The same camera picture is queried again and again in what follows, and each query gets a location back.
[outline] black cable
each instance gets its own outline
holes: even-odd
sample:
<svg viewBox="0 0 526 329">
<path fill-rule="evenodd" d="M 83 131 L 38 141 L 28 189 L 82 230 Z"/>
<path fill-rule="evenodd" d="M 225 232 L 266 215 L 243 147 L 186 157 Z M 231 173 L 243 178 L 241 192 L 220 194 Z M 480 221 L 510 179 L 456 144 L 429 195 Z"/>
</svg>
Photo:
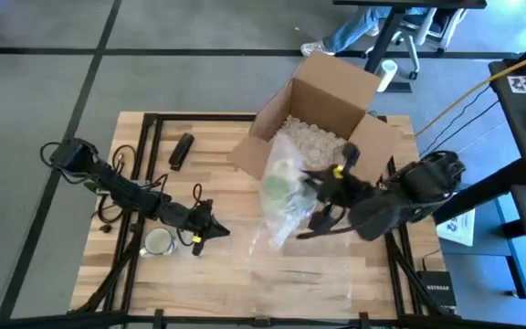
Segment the black cable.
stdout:
<svg viewBox="0 0 526 329">
<path fill-rule="evenodd" d="M 490 88 L 490 85 L 488 85 L 483 91 L 479 92 L 478 95 L 476 95 L 476 97 L 474 98 L 474 101 L 471 101 L 468 105 L 466 105 L 463 109 L 462 109 L 462 112 L 460 114 L 458 114 L 458 116 L 456 116 L 454 119 L 452 119 L 452 121 L 449 123 L 448 126 L 446 126 L 446 128 L 444 128 L 444 130 L 441 131 L 441 133 L 439 133 L 436 138 L 434 139 L 434 142 L 432 142 L 426 149 L 424 152 L 422 152 L 421 154 L 419 154 L 419 157 L 422 157 L 423 154 L 426 154 L 427 151 L 429 151 L 429 149 L 437 142 L 437 139 L 439 139 L 439 137 L 441 137 L 448 129 L 449 127 L 452 126 L 452 124 L 454 124 L 454 122 L 459 119 L 462 115 L 464 115 L 464 113 L 466 112 L 466 109 L 474 104 L 480 97 L 480 95 L 482 95 L 484 93 L 484 91 L 488 90 Z"/>
<path fill-rule="evenodd" d="M 196 185 L 194 185 L 194 188 L 192 189 L 192 196 L 194 197 L 195 201 L 194 205 L 192 206 L 192 209 L 196 209 L 196 207 L 198 207 L 202 203 L 202 200 L 200 199 L 202 197 L 202 185 L 200 183 L 196 183 Z M 175 232 L 177 233 L 178 238 L 180 239 L 180 243 L 182 243 L 184 246 L 190 247 L 194 245 L 194 242 L 184 241 L 184 239 L 182 238 L 182 232 L 184 232 L 183 230 L 177 228 Z"/>
<path fill-rule="evenodd" d="M 473 123 L 476 119 L 478 119 L 479 117 L 481 117 L 482 115 L 484 115 L 486 112 L 490 111 L 490 109 L 492 109 L 492 107 L 494 107 L 494 105 L 496 105 L 497 103 L 499 103 L 499 101 L 495 101 L 492 103 L 492 105 L 490 105 L 486 110 L 482 111 L 479 115 L 475 116 L 474 118 L 470 119 L 470 121 L 464 123 L 464 125 L 462 125 L 461 127 L 459 127 L 455 132 L 453 132 L 451 135 L 449 135 L 445 140 L 443 140 L 441 143 L 439 143 L 433 150 L 432 152 L 434 152 L 435 150 L 437 150 L 437 148 L 439 146 L 441 146 L 443 143 L 449 141 L 450 138 L 456 136 L 457 133 L 459 133 L 460 131 L 462 131 L 464 128 L 468 127 L 471 123 Z"/>
<path fill-rule="evenodd" d="M 155 180 L 155 182 L 152 183 L 152 185 L 156 186 L 156 184 L 159 184 L 160 181 L 163 179 L 163 182 L 161 182 L 162 187 L 160 188 L 160 193 L 161 193 L 161 194 L 163 194 L 163 190 L 165 189 L 165 182 L 168 181 L 168 177 L 169 177 L 168 174 L 163 174 L 163 175 L 159 176 L 159 177 Z"/>
<path fill-rule="evenodd" d="M 122 149 L 129 149 L 129 150 L 131 150 L 131 152 L 133 153 L 133 162 L 135 162 L 135 159 L 137 159 L 137 152 L 135 152 L 135 148 L 133 148 L 133 146 L 128 145 L 128 144 L 124 144 L 124 145 L 119 146 L 115 150 L 115 152 L 113 152 L 113 156 L 111 157 L 111 160 L 110 160 L 110 165 L 113 167 L 113 169 L 119 175 L 122 173 L 123 168 L 125 168 L 125 161 L 122 158 L 120 158 L 120 157 L 118 158 L 118 155 L 122 154 L 122 156 L 124 156 L 123 152 L 120 153 L 120 150 L 122 150 Z M 103 222 L 105 224 L 112 224 L 112 223 L 115 223 L 117 220 L 119 220 L 123 216 L 123 209 L 121 209 L 119 211 L 119 213 L 115 217 L 107 218 L 107 216 L 105 216 L 104 211 L 109 209 L 109 208 L 117 206 L 115 204 L 112 204 L 110 206 L 105 207 L 105 202 L 107 202 L 107 197 L 109 197 L 109 196 L 108 195 L 103 195 L 100 198 L 99 205 L 97 206 L 97 211 L 95 211 L 92 214 L 92 216 L 95 217 L 95 215 L 98 215 L 99 220 L 101 222 Z"/>
<path fill-rule="evenodd" d="M 186 247 L 190 247 L 194 244 L 194 242 L 186 242 L 184 241 L 184 239 L 182 238 L 182 230 L 177 228 L 175 230 L 175 232 L 178 234 L 178 239 L 180 240 L 180 243 L 182 243 L 182 245 L 186 246 Z"/>
<path fill-rule="evenodd" d="M 110 160 L 110 164 L 113 166 L 113 168 L 115 170 L 117 170 L 117 166 L 118 166 L 118 164 L 115 164 L 115 157 L 117 156 L 117 154 L 119 154 L 119 151 L 124 149 L 124 148 L 127 148 L 127 149 L 131 150 L 131 152 L 133 153 L 133 162 L 135 162 L 135 159 L 137 159 L 137 152 L 135 151 L 135 148 L 133 146 L 128 145 L 128 144 L 121 145 L 121 146 L 117 147 L 117 150 L 115 150 L 115 152 L 113 152 L 113 157 Z"/>
<path fill-rule="evenodd" d="M 40 147 L 40 161 L 42 161 L 42 163 L 44 163 L 44 165 L 46 165 L 48 168 L 56 169 L 56 168 L 54 168 L 52 166 L 51 163 L 46 161 L 46 158 L 44 157 L 44 151 L 46 151 L 46 148 L 49 147 L 50 145 L 60 145 L 60 143 L 58 143 L 58 142 L 48 142 L 48 143 L 45 143 L 42 147 Z M 87 179 L 89 179 L 88 175 L 81 174 L 81 175 L 83 175 L 82 178 L 73 181 L 70 178 L 68 178 L 68 176 L 64 173 L 64 171 L 59 170 L 59 172 L 62 175 L 62 177 L 64 178 L 64 180 L 67 183 L 72 184 L 72 185 L 78 185 L 80 183 L 83 183 Z"/>
<path fill-rule="evenodd" d="M 441 251 L 442 249 L 439 248 L 438 250 L 434 251 L 434 252 L 430 252 L 428 254 L 426 254 L 422 259 L 421 259 L 421 265 L 424 267 L 424 271 L 427 271 L 427 267 L 426 267 L 426 258 L 428 256 L 431 256 L 431 255 L 435 255 L 437 254 L 439 251 Z"/>
</svg>

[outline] wooden table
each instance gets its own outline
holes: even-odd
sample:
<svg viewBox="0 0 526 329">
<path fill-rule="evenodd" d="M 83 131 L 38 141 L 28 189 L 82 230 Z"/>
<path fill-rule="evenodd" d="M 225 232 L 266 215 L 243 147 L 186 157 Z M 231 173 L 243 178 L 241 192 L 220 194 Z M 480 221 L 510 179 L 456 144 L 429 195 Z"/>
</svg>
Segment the wooden table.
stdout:
<svg viewBox="0 0 526 329">
<path fill-rule="evenodd" d="M 120 145 L 137 145 L 143 115 L 121 113 L 110 154 Z M 411 122 L 407 116 L 388 116 L 387 121 L 403 132 L 394 152 L 395 166 L 401 168 L 418 158 Z M 190 207 L 194 203 L 192 188 L 201 183 L 203 197 L 215 200 L 216 218 L 231 235 L 208 240 L 199 258 L 183 246 L 170 257 L 140 258 L 130 313 L 153 315 L 161 308 L 170 316 L 353 319 L 358 312 L 368 312 L 373 319 L 396 318 L 383 238 L 366 242 L 351 232 L 309 240 L 290 237 L 281 251 L 268 247 L 267 232 L 261 230 L 258 181 L 226 159 L 249 127 L 250 122 L 176 121 L 163 125 L 154 178 L 170 172 L 167 161 L 182 133 L 193 134 L 192 150 L 182 170 L 170 173 L 165 192 Z M 147 163 L 142 165 L 140 177 L 146 167 Z M 123 174 L 129 176 L 131 168 L 132 161 Z M 94 218 L 71 308 L 83 304 L 110 270 L 119 224 L 113 225 L 109 234 L 100 232 L 100 226 Z M 144 231 L 160 226 L 159 221 L 147 220 Z M 431 218 L 408 226 L 408 231 L 416 264 L 439 249 Z M 441 253 L 428 257 L 427 267 L 443 270 Z M 405 309 L 411 312 L 402 271 L 400 276 Z M 121 292 L 122 280 L 116 293 L 118 302 Z"/>
</svg>

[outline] cardboard box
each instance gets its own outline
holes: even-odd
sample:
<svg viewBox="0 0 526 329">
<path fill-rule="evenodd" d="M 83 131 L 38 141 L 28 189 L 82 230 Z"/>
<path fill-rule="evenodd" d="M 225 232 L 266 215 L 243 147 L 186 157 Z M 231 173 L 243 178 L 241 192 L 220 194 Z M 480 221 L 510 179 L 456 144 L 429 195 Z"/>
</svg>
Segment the cardboard box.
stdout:
<svg viewBox="0 0 526 329">
<path fill-rule="evenodd" d="M 228 160 L 260 179 L 271 150 L 270 140 L 291 114 L 355 143 L 361 157 L 351 173 L 376 183 L 401 137 L 387 123 L 365 115 L 380 81 L 343 60 L 313 52 L 259 111 L 248 137 L 237 145 Z"/>
</svg>

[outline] wire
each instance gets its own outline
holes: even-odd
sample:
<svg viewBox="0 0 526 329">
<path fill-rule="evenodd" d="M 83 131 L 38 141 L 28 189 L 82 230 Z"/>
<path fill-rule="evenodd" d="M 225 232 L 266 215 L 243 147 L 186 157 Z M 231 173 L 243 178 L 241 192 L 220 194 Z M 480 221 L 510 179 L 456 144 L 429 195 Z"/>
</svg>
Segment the wire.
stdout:
<svg viewBox="0 0 526 329">
<path fill-rule="evenodd" d="M 426 149 L 424 152 L 420 153 L 419 154 L 419 157 L 421 157 L 423 154 L 426 154 L 427 151 L 429 151 L 429 149 L 437 142 L 437 139 L 439 137 L 441 137 L 448 129 L 449 127 L 452 126 L 452 124 L 454 124 L 454 122 L 456 122 L 457 119 L 459 119 L 462 115 L 464 115 L 464 113 L 466 113 L 466 109 L 468 107 L 470 107 L 470 105 L 474 104 L 480 97 L 480 95 L 482 95 L 484 93 L 484 91 L 488 90 L 490 88 L 490 85 L 485 88 L 483 91 L 479 92 L 478 95 L 476 95 L 476 97 L 474 98 L 474 101 L 471 101 L 468 105 L 466 105 L 463 109 L 462 109 L 462 112 L 460 114 L 458 114 L 450 123 L 448 126 L 446 126 L 446 128 L 444 128 L 444 130 L 441 131 L 441 133 L 439 133 L 436 138 L 434 138 L 434 142 L 432 142 Z"/>
<path fill-rule="evenodd" d="M 192 189 L 192 196 L 194 197 L 194 205 L 192 206 L 192 209 L 196 209 L 201 203 L 202 200 L 200 199 L 202 197 L 202 185 L 200 183 L 196 183 L 194 185 L 194 188 Z M 178 234 L 178 238 L 180 239 L 180 243 L 182 243 L 186 247 L 190 247 L 194 245 L 194 242 L 186 242 L 182 238 L 182 232 L 184 232 L 183 229 L 177 228 L 175 232 Z"/>
<path fill-rule="evenodd" d="M 119 166 L 119 164 L 115 164 L 115 157 L 119 154 L 119 151 L 122 150 L 122 149 L 129 149 L 131 150 L 131 152 L 133 153 L 133 162 L 135 162 L 135 159 L 137 159 L 137 152 L 135 151 L 135 148 L 131 145 L 128 145 L 128 144 L 124 144 L 124 145 L 121 145 L 119 146 L 115 152 L 113 152 L 113 157 L 111 158 L 110 160 L 110 164 L 112 165 L 112 167 L 117 170 L 117 172 L 119 172 L 119 174 L 121 173 L 121 171 L 123 170 L 123 167 L 124 167 L 124 164 L 125 164 L 125 161 L 124 160 L 121 160 L 121 159 L 118 159 L 120 164 L 121 165 L 121 169 L 118 170 L 119 168 L 117 168 Z"/>
<path fill-rule="evenodd" d="M 482 135 L 476 137 L 474 139 L 474 141 L 468 143 L 468 145 L 462 147 L 459 151 L 456 152 L 456 154 L 461 154 L 462 152 L 464 152 L 464 150 L 466 150 L 467 148 L 469 148 L 473 143 L 475 143 L 477 140 L 479 140 L 480 138 L 486 136 L 487 134 L 491 133 L 493 130 L 499 128 L 503 123 L 505 123 L 506 120 L 503 120 L 497 124 L 495 124 L 492 128 L 488 129 L 487 131 L 485 131 Z"/>
<path fill-rule="evenodd" d="M 42 147 L 40 147 L 40 161 L 42 161 L 42 163 L 44 163 L 44 165 L 46 165 L 48 168 L 51 168 L 51 169 L 56 169 L 52 166 L 51 163 L 49 163 L 48 161 L 46 161 L 46 158 L 44 157 L 44 151 L 46 151 L 46 148 L 49 147 L 50 145 L 56 145 L 56 146 L 60 146 L 60 143 L 58 142 L 48 142 L 48 143 L 45 143 Z M 87 179 L 89 179 L 89 176 L 88 175 L 84 175 L 84 174 L 79 174 L 79 175 L 83 175 L 82 178 L 80 179 L 77 179 L 75 181 L 71 180 L 70 178 L 68 178 L 68 176 L 66 175 L 66 173 L 64 173 L 63 170 L 61 169 L 58 169 L 60 174 L 62 175 L 62 177 L 64 178 L 64 180 L 69 183 L 69 184 L 72 184 L 72 185 L 78 185 L 80 183 L 83 183 L 84 181 L 86 181 Z"/>
<path fill-rule="evenodd" d="M 421 133 L 423 133 L 424 131 L 426 131 L 429 127 L 431 127 L 434 123 L 436 123 L 442 116 L 444 116 L 446 113 L 448 113 L 450 110 L 452 110 L 453 108 L 456 107 L 456 105 L 458 105 L 461 101 L 463 101 L 465 98 L 467 98 L 467 96 L 469 96 L 472 92 L 476 91 L 478 88 L 484 86 L 485 84 L 487 83 L 490 83 L 491 81 L 493 80 L 496 80 L 498 78 L 501 78 L 509 73 L 511 73 L 512 71 L 518 69 L 518 68 L 521 68 L 523 66 L 526 65 L 526 59 L 523 60 L 521 63 L 517 63 L 513 66 L 511 66 L 510 68 L 506 68 L 504 70 L 502 70 L 501 72 L 493 75 L 492 77 L 490 78 L 487 78 L 486 80 L 483 80 L 481 83 L 477 84 L 476 86 L 474 86 L 474 88 L 472 88 L 471 90 L 468 90 L 464 95 L 460 96 L 460 98 L 458 98 L 456 101 L 454 101 L 450 106 L 448 106 L 445 110 L 443 110 L 441 113 L 438 114 L 438 116 L 432 120 L 430 123 L 428 123 L 422 130 L 420 130 L 419 132 L 416 133 L 416 137 L 419 136 Z"/>
<path fill-rule="evenodd" d="M 474 118 L 470 119 L 470 121 L 464 123 L 464 125 L 462 125 L 461 127 L 459 127 L 455 132 L 453 132 L 452 134 L 450 134 L 445 140 L 443 140 L 441 143 L 439 143 L 436 147 L 434 147 L 434 149 L 432 150 L 435 151 L 437 150 L 437 148 L 439 146 L 441 146 L 443 143 L 447 142 L 449 139 L 451 139 L 452 137 L 456 136 L 457 133 L 461 132 L 464 128 L 468 127 L 471 123 L 473 123 L 475 120 L 477 120 L 479 117 L 481 117 L 482 115 L 484 115 L 486 112 L 490 111 L 490 109 L 492 109 L 494 107 L 494 105 L 496 105 L 497 103 L 499 103 L 499 101 L 495 101 L 492 103 L 492 105 L 490 105 L 486 110 L 482 111 L 479 115 L 475 116 Z"/>
<path fill-rule="evenodd" d="M 123 160 L 123 157 L 125 155 L 123 152 L 120 153 L 120 150 L 123 150 L 123 149 L 131 150 L 131 152 L 133 153 L 133 162 L 135 162 L 137 159 L 137 152 L 135 152 L 135 148 L 133 148 L 133 146 L 128 145 L 128 144 L 119 146 L 115 150 L 115 152 L 113 152 L 113 156 L 111 157 L 111 160 L 110 160 L 110 164 L 113 167 L 113 170 L 115 170 L 119 175 L 122 173 L 123 168 L 125 167 L 125 161 Z M 107 202 L 108 197 L 109 197 L 108 195 L 103 195 L 100 198 L 99 205 L 97 206 L 97 210 L 94 213 L 92 213 L 92 217 L 94 218 L 95 215 L 98 215 L 99 220 L 101 222 L 105 224 L 112 224 L 112 223 L 115 223 L 117 220 L 119 220 L 123 216 L 123 209 L 121 209 L 115 217 L 107 218 L 107 216 L 105 216 L 104 211 L 117 206 L 115 204 L 112 204 L 110 206 L 105 207 L 105 202 Z"/>
<path fill-rule="evenodd" d="M 160 193 L 162 193 L 162 194 L 163 194 L 163 190 L 165 189 L 165 182 L 168 181 L 168 177 L 169 176 L 170 176 L 169 174 L 163 174 L 163 175 L 159 176 L 155 180 L 155 182 L 152 183 L 152 185 L 157 186 L 157 185 L 160 184 L 160 181 L 163 180 L 163 182 L 161 182 L 162 187 L 160 188 Z"/>
<path fill-rule="evenodd" d="M 439 249 L 437 249 L 436 251 L 430 252 L 430 253 L 426 254 L 426 255 L 421 259 L 421 265 L 424 267 L 424 271 L 427 271 L 427 267 L 426 267 L 426 258 L 427 258 L 428 256 L 431 256 L 431 255 L 435 255 L 435 254 L 437 254 L 437 253 L 438 253 L 439 251 L 441 251 L 441 250 L 442 250 L 442 249 L 439 248 Z"/>
</svg>

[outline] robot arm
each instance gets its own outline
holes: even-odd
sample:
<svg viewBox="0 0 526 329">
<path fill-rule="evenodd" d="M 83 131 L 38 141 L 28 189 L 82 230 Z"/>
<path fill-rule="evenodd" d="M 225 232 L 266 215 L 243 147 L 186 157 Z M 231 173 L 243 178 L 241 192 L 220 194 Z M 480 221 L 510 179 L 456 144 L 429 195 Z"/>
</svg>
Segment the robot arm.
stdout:
<svg viewBox="0 0 526 329">
<path fill-rule="evenodd" d="M 193 232 L 193 253 L 196 256 L 207 239 L 230 234 L 213 216 L 212 200 L 196 200 L 194 207 L 187 208 L 173 202 L 172 197 L 165 193 L 138 186 L 100 160 L 95 146 L 84 140 L 66 140 L 49 157 L 49 161 L 49 165 L 63 175 L 90 180 L 108 190 L 113 202 L 123 209 L 137 211 L 153 220 L 159 218 L 165 225 Z"/>
<path fill-rule="evenodd" d="M 408 164 L 393 176 L 373 187 L 350 174 L 358 149 L 347 143 L 342 152 L 344 165 L 332 165 L 320 172 L 306 172 L 309 184 L 318 192 L 318 200 L 326 206 L 312 214 L 308 228 L 298 239 L 310 239 L 355 230 L 369 241 L 377 239 L 405 222 L 415 223 L 432 214 L 452 196 L 460 183 L 464 165 L 453 152 L 438 151 L 419 162 Z M 342 213 L 332 218 L 332 206 Z M 348 211 L 350 226 L 332 230 Z"/>
</svg>

